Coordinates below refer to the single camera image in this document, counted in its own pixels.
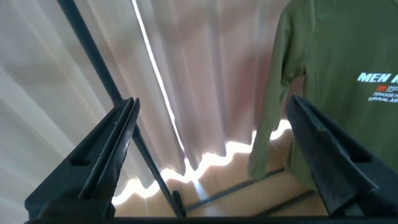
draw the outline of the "red logo on shirt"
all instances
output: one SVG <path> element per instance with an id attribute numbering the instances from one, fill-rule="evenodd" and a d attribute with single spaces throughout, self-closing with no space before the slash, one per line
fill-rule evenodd
<path id="1" fill-rule="evenodd" d="M 376 88 L 376 91 L 386 91 L 387 88 L 388 88 L 387 85 L 379 85 L 379 86 Z"/>

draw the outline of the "hanging shirt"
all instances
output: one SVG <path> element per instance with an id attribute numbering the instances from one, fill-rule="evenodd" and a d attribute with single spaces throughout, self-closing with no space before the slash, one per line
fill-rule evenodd
<path id="1" fill-rule="evenodd" d="M 290 82 L 375 156 L 398 170 L 398 0 L 292 0 L 274 42 L 260 123 L 248 164 L 264 176 L 269 137 Z M 294 141 L 286 168 L 315 188 Z"/>

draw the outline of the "shirt sleeve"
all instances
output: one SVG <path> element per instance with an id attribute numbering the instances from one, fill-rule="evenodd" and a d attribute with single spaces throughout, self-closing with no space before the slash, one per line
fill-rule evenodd
<path id="1" fill-rule="evenodd" d="M 304 61 L 315 30 L 316 0 L 293 0 L 282 11 L 262 100 L 257 134 L 249 156 L 248 176 L 266 173 L 269 138 L 279 123 L 281 104 L 292 80 L 305 74 Z"/>

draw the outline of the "strip of light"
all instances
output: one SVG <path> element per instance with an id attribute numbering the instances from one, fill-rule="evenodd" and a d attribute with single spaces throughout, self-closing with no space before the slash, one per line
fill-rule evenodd
<path id="1" fill-rule="evenodd" d="M 138 10 L 136 0 L 132 0 L 132 5 L 134 7 L 134 11 L 136 13 L 139 26 L 141 28 L 144 42 L 145 42 L 145 45 L 146 45 L 146 48 L 147 48 L 147 51 L 149 54 L 150 62 L 152 64 L 152 67 L 153 67 L 155 75 L 156 75 L 156 79 L 159 83 L 160 90 L 164 97 L 167 111 L 169 112 L 169 116 L 172 121 L 173 128 L 177 135 L 177 139 L 180 144 L 180 147 L 184 151 L 184 147 L 182 145 L 180 136 L 178 135 L 177 127 L 175 125 L 175 116 L 171 110 L 169 98 L 167 97 L 167 93 L 165 91 L 162 77 L 160 76 L 159 69 L 157 68 L 155 57 L 154 57 L 154 54 L 150 47 L 149 39 L 146 34 L 144 23 L 142 21 L 141 14 Z M 284 120 L 284 119 L 281 120 L 279 123 L 278 129 L 276 131 L 272 132 L 270 140 L 275 140 L 275 139 L 279 138 L 286 129 L 290 129 L 290 128 L 291 128 L 290 123 L 287 120 Z M 252 144 L 254 142 L 255 137 L 256 137 L 256 132 L 253 132 Z M 251 149 L 252 149 L 252 144 L 247 145 L 247 144 L 230 141 L 226 144 L 226 156 L 225 157 L 220 157 L 220 156 L 217 156 L 216 154 L 212 154 L 212 153 L 206 153 L 203 155 L 202 161 L 200 162 L 197 170 L 193 170 L 191 165 L 188 162 L 188 159 L 185 158 L 185 160 L 184 160 L 185 167 L 186 167 L 185 175 L 178 174 L 174 170 L 171 170 L 171 169 L 164 169 L 161 172 L 161 176 L 165 182 L 170 179 L 179 180 L 183 183 L 188 183 L 190 181 L 194 181 L 194 182 L 198 181 L 198 179 L 205 173 L 207 168 L 209 168 L 210 166 L 225 166 L 232 161 L 232 158 L 235 153 L 246 153 L 246 154 L 250 153 Z M 129 180 L 129 182 L 126 185 L 126 188 L 122 191 L 122 193 L 120 195 L 112 198 L 112 203 L 113 203 L 113 205 L 120 205 L 123 202 L 125 202 L 134 193 L 140 195 L 143 198 L 151 197 L 154 194 L 156 194 L 156 192 L 158 192 L 159 190 L 160 190 L 160 187 L 156 181 L 154 181 L 147 189 L 145 189 L 144 186 L 141 184 L 140 180 L 132 179 L 132 180 Z"/>

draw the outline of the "clothing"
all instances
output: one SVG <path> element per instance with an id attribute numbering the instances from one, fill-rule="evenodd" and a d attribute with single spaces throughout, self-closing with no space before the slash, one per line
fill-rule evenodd
<path id="1" fill-rule="evenodd" d="M 398 0 L 293 0 L 283 10 L 248 175 L 264 176 L 272 128 L 290 82 L 305 75 L 303 95 L 322 113 L 398 170 Z M 298 144 L 286 168 L 315 188 Z"/>

